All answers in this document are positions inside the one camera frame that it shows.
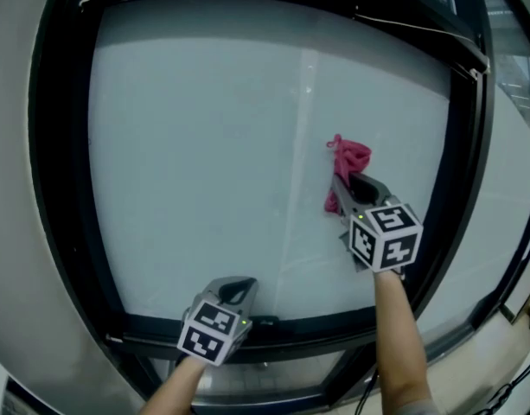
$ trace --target human arm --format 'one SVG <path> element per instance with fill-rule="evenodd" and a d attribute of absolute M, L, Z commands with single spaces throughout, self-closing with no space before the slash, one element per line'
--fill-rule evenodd
<path fill-rule="evenodd" d="M 426 354 L 399 276 L 374 274 L 378 371 L 385 415 L 410 403 L 430 399 Z"/>
<path fill-rule="evenodd" d="M 139 415 L 189 415 L 205 363 L 186 357 L 146 403 Z"/>

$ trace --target red rag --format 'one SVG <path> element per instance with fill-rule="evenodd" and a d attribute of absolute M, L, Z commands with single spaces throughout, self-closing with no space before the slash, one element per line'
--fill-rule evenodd
<path fill-rule="evenodd" d="M 370 148 L 351 140 L 343 140 L 340 134 L 335 134 L 334 140 L 327 142 L 326 146 L 335 147 L 334 174 L 339 175 L 346 186 L 349 185 L 349 173 L 362 172 L 370 162 Z M 324 202 L 324 210 L 337 213 L 337 197 L 332 189 Z"/>

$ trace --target floor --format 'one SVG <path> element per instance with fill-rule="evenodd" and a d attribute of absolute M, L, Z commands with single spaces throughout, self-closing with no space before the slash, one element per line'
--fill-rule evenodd
<path fill-rule="evenodd" d="M 530 351 L 529 319 L 515 325 L 495 315 L 470 340 L 429 368 L 428 381 L 442 414 L 467 415 L 471 408 L 511 378 Z M 328 412 L 353 415 L 357 403 Z M 371 396 L 362 415 L 381 414 L 380 394 Z"/>

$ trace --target black window frame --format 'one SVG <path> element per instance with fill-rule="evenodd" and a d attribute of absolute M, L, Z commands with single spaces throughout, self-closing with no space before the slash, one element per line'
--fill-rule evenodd
<path fill-rule="evenodd" d="M 146 358 L 177 357 L 180 323 L 125 313 L 99 232 L 87 139 L 89 84 L 99 22 L 105 6 L 126 1 L 130 0 L 48 0 L 29 85 L 29 149 L 42 223 L 63 282 L 96 341 L 147 397 L 158 380 L 148 372 Z M 418 317 L 457 251 L 487 161 L 495 83 L 490 72 L 493 50 L 485 3 L 455 0 L 456 15 L 439 0 L 281 1 L 326 10 L 383 30 L 451 70 L 444 153 L 424 223 L 429 232 L 423 237 L 415 265 L 407 270 L 405 284 Z M 352 327 L 349 322 L 359 323 Z M 320 336 L 305 335 L 317 327 Z M 320 392 L 305 397 L 313 398 L 313 406 L 330 406 L 345 398 L 358 378 L 374 367 L 374 339 L 371 307 L 280 322 L 272 334 L 256 328 L 232 362 L 285 361 L 345 350 L 342 364 Z M 305 398 L 294 398 L 281 412 L 288 407 L 293 410 L 293 401 L 300 407 Z"/>

